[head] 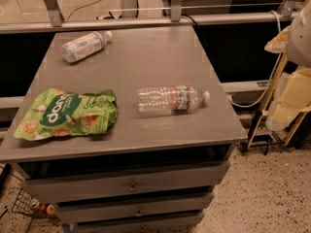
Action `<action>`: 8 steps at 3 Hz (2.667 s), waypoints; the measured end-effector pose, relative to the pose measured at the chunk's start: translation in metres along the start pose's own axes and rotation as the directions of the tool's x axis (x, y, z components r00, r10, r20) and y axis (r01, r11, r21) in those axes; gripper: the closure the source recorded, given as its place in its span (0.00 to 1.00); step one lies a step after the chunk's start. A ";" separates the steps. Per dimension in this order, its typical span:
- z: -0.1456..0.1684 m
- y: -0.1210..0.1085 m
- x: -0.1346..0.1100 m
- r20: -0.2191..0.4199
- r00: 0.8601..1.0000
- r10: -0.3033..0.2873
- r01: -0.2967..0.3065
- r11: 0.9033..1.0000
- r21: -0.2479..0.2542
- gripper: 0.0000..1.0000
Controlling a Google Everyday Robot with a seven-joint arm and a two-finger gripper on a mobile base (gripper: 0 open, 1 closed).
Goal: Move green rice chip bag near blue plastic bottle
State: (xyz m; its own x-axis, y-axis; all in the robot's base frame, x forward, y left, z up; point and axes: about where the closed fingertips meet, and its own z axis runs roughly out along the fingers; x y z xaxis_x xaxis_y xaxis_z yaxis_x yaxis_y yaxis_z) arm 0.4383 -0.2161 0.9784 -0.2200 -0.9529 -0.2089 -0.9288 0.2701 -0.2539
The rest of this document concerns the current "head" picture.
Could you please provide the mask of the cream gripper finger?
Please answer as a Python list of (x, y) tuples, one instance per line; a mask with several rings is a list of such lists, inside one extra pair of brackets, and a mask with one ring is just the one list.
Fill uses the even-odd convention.
[(285, 129), (310, 103), (311, 69), (298, 67), (291, 74), (283, 72), (268, 109), (266, 127), (270, 131)]
[(290, 27), (287, 26), (276, 37), (269, 41), (264, 49), (272, 53), (284, 53), (286, 51)]

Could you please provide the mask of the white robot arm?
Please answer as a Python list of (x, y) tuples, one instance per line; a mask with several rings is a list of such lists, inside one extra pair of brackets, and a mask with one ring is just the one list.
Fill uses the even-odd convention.
[(294, 18), (292, 24), (269, 41), (264, 49), (285, 53), (297, 69), (282, 74), (265, 122), (271, 131), (289, 126), (299, 112), (311, 103), (311, 2)]

